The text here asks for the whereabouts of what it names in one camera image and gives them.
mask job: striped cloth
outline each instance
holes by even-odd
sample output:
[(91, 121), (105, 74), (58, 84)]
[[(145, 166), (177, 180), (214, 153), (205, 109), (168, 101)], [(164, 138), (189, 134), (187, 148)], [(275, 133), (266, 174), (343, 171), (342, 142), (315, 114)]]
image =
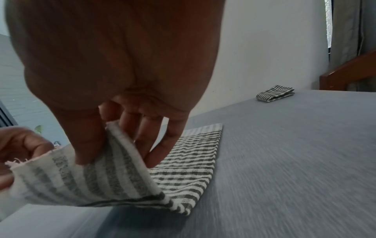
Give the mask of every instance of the striped cloth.
[(294, 95), (295, 93), (293, 91), (294, 89), (291, 87), (282, 87), (276, 85), (273, 88), (256, 95), (256, 99), (264, 102), (272, 102), (278, 99)]
[(184, 131), (169, 156), (147, 169), (117, 122), (95, 162), (76, 165), (71, 145), (13, 164), (10, 196), (32, 204), (105, 207), (135, 205), (189, 215), (214, 170), (222, 125)]

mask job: folded napkin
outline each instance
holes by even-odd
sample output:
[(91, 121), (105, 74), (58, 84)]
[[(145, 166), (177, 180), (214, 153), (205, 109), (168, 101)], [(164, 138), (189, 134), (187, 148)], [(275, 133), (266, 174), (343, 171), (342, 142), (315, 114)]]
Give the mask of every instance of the folded napkin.
[(189, 215), (214, 170), (222, 125), (184, 131), (169, 156), (147, 169), (117, 122), (95, 162), (79, 166), (71, 145), (15, 164), (9, 194), (32, 204), (106, 207), (135, 205)]
[(276, 85), (273, 88), (256, 95), (256, 99), (264, 102), (272, 102), (278, 99), (294, 95), (295, 93), (293, 91), (294, 89), (291, 87), (282, 87)]

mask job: wooden armrest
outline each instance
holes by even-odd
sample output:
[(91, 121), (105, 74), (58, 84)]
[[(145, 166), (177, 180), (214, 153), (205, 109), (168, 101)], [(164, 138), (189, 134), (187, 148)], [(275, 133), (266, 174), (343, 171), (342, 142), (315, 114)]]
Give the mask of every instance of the wooden armrest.
[(346, 91), (347, 85), (376, 76), (376, 50), (360, 55), (320, 76), (320, 90)]

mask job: dish towel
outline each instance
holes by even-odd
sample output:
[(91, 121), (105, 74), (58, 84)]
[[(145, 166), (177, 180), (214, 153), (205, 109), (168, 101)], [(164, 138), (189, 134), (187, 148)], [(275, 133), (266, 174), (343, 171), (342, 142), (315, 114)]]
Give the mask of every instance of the dish towel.
[(106, 207), (135, 205), (189, 215), (214, 170), (222, 125), (184, 131), (170, 154), (147, 169), (117, 122), (95, 162), (79, 166), (71, 145), (26, 162), (11, 162), (11, 197), (32, 204)]
[(282, 87), (276, 85), (273, 88), (256, 95), (256, 99), (264, 102), (272, 102), (278, 99), (294, 95), (295, 93), (293, 91), (294, 89), (291, 87)]

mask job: black and white striped cloth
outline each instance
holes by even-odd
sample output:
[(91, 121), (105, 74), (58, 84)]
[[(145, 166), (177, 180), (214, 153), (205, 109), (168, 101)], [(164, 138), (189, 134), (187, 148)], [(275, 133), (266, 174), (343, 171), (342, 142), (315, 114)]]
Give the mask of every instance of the black and white striped cloth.
[(295, 93), (293, 91), (294, 89), (291, 87), (282, 87), (276, 85), (273, 88), (256, 95), (256, 99), (264, 102), (272, 102), (278, 99), (294, 95)]
[(135, 205), (189, 215), (213, 176), (222, 125), (184, 131), (169, 156), (149, 170), (116, 122), (107, 132), (108, 142), (93, 164), (76, 165), (71, 145), (13, 164), (10, 196), (32, 204)]

